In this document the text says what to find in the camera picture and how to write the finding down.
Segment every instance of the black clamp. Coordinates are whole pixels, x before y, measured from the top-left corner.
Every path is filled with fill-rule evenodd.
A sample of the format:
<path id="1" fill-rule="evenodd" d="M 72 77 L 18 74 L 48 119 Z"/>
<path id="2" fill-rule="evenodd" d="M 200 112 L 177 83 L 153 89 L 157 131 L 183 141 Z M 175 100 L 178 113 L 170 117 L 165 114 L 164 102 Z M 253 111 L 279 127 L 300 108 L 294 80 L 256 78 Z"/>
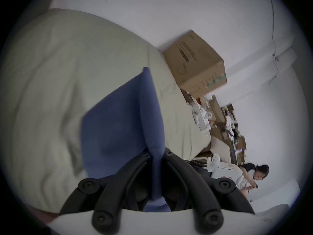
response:
<path id="1" fill-rule="evenodd" d="M 94 210 L 93 227 L 102 234 L 116 233 L 121 209 L 142 211 L 151 197 L 151 159 L 146 149 L 115 175 L 83 179 L 60 215 Z M 254 214 L 232 180 L 199 174 L 194 166 L 199 165 L 184 161 L 166 148 L 162 159 L 162 195 L 171 211 L 193 208 L 196 229 L 202 234 L 212 234 L 221 228 L 224 221 L 221 208 Z"/>

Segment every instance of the person's hand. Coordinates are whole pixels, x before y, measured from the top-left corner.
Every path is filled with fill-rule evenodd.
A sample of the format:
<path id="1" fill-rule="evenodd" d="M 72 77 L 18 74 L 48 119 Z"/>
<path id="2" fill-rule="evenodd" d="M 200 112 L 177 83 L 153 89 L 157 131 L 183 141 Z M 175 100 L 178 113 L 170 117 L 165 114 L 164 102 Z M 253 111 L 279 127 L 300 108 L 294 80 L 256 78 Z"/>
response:
<path id="1" fill-rule="evenodd" d="M 250 183 L 251 189 L 256 188 L 257 185 L 256 185 L 256 182 L 254 180 L 250 180 L 249 183 Z"/>

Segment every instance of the woman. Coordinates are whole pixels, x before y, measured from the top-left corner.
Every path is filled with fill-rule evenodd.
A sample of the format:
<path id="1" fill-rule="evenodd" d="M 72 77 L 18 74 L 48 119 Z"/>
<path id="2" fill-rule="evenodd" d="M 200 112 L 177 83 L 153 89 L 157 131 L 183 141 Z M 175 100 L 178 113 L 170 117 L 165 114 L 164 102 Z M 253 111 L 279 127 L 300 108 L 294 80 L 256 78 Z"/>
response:
<path id="1" fill-rule="evenodd" d="M 257 188 L 255 180 L 262 180 L 268 175 L 269 166 L 264 164 L 261 166 L 255 166 L 252 163 L 244 164 L 240 166 L 242 175 L 244 176 L 239 190 L 246 196 L 250 190 Z"/>

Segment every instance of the black hair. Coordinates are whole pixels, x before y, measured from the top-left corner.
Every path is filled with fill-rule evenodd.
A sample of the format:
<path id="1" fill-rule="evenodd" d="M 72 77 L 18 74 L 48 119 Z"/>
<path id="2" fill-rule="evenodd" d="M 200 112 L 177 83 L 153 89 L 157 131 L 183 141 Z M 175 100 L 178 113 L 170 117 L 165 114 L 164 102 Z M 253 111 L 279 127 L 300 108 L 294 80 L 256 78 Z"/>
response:
<path id="1" fill-rule="evenodd" d="M 262 172 L 264 174 L 264 178 L 268 175 L 269 172 L 269 166 L 267 164 L 261 165 L 261 166 L 256 166 L 256 170 Z"/>

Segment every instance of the black shirt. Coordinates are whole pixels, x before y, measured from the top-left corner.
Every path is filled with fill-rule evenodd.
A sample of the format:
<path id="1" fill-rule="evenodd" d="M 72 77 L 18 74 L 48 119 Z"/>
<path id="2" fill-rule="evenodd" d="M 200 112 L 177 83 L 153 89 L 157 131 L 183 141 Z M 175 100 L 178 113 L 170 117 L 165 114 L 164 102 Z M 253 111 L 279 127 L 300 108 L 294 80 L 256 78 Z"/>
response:
<path id="1" fill-rule="evenodd" d="M 243 167 L 246 169 L 246 171 L 248 172 L 249 170 L 256 170 L 256 167 L 253 163 L 247 163 L 247 164 L 243 164 L 240 167 Z"/>

